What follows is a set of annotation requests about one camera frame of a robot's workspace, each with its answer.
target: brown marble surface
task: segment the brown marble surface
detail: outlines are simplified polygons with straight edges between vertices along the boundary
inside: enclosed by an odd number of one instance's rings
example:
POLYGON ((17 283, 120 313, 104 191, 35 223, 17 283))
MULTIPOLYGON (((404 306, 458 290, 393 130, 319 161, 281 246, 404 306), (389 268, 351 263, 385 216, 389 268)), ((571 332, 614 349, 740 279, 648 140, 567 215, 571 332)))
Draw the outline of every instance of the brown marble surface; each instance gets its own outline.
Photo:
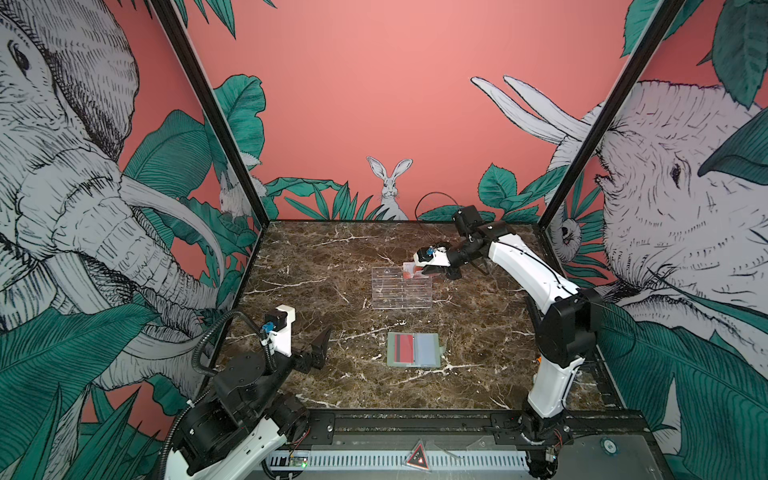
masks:
MULTIPOLYGON (((424 228, 437 241, 458 240, 452 225, 424 228)), ((541 254, 530 227, 516 230, 541 254)), ((272 223, 239 308, 258 322, 280 304, 296 308, 294 347, 334 328, 326 367, 292 372, 283 388, 310 408, 519 409, 537 351, 525 292, 501 267, 488 262, 489 276, 466 266, 461 280, 435 277, 428 310, 371 309, 371 267, 402 265, 430 243, 415 223, 272 223), (438 333, 441 368, 388 367, 390 331, 438 333)), ((260 345, 237 321, 217 364, 247 350, 260 345)), ((577 379, 567 405, 603 408, 589 373, 577 379)))

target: warning triangle sign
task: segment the warning triangle sign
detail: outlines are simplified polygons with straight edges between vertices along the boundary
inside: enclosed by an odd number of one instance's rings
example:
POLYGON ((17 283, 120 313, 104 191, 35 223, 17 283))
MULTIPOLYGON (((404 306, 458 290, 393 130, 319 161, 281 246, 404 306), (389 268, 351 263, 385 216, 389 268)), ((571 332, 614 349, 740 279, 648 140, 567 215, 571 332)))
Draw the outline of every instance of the warning triangle sign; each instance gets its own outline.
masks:
POLYGON ((408 458, 406 465, 413 468, 419 468, 421 470, 429 470, 429 465, 427 464, 427 455, 424 453, 424 444, 419 442, 410 458, 408 458))

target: pink wall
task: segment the pink wall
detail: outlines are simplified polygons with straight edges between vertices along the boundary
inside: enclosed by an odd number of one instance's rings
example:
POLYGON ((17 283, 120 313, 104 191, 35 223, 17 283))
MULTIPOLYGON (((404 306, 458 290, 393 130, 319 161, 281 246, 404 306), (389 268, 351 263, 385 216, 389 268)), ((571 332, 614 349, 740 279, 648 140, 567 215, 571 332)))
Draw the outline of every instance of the pink wall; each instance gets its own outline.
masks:
MULTIPOLYGON (((554 145, 510 124, 471 77, 501 86, 514 76, 580 118, 607 97, 626 59, 629 0, 275 3, 235 0, 237 38, 210 9, 206 23, 187 7, 214 87, 234 74, 263 81, 266 141, 253 175, 349 181, 364 198, 382 186, 366 156, 390 174, 412 158, 397 180, 411 219, 432 190, 481 207, 477 185, 491 163, 521 189, 549 164, 554 145)), ((444 203, 430 197, 419 213, 444 203)), ((281 198, 277 206, 281 218, 303 217, 281 198)))

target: white plastic housing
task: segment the white plastic housing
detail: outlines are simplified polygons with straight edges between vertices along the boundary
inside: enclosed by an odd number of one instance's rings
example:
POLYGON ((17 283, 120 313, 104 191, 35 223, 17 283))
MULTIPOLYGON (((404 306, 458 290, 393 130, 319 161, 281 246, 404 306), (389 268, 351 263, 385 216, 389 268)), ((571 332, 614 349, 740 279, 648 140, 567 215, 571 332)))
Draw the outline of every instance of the white plastic housing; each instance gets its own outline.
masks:
POLYGON ((507 270, 543 313, 549 310, 555 298, 568 298, 577 292, 578 285, 546 266, 519 235, 510 233, 499 237, 491 243, 488 258, 507 270))
POLYGON ((533 389, 528 394, 528 403, 540 417, 548 419, 563 411, 565 397, 582 363, 584 359, 578 357, 569 366, 561 368, 542 356, 533 389))
POLYGON ((288 318, 286 319, 285 328, 279 332, 276 332, 275 330, 270 332, 272 345, 276 351, 282 353, 285 356, 290 356, 290 331, 291 324, 296 321, 296 309, 287 305, 280 305, 277 307, 277 309, 288 313, 288 318))

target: cable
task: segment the cable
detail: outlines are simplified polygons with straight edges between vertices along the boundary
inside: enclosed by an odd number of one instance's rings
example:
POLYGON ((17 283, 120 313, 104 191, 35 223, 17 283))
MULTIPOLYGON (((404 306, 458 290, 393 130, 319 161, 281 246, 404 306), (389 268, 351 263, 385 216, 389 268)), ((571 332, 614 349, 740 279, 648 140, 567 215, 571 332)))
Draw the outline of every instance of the cable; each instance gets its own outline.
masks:
POLYGON ((416 203, 416 207, 413 209, 413 216, 416 219, 416 223, 421 227, 421 229, 424 231, 424 233, 426 233, 429 236, 429 239, 432 241, 432 243, 435 242, 435 238, 424 228, 424 226, 422 225, 421 220, 419 220, 419 215, 416 214, 416 211, 419 209, 419 205, 422 204, 422 200, 424 200, 425 198, 427 198, 428 196, 433 195, 433 194, 445 195, 446 197, 450 198, 453 201, 454 205, 456 205, 459 208, 462 207, 461 205, 458 204, 458 202, 456 201, 455 198, 451 197, 448 194, 444 194, 443 192, 429 192, 428 194, 424 195, 424 197, 422 197, 419 200, 419 202, 416 203))

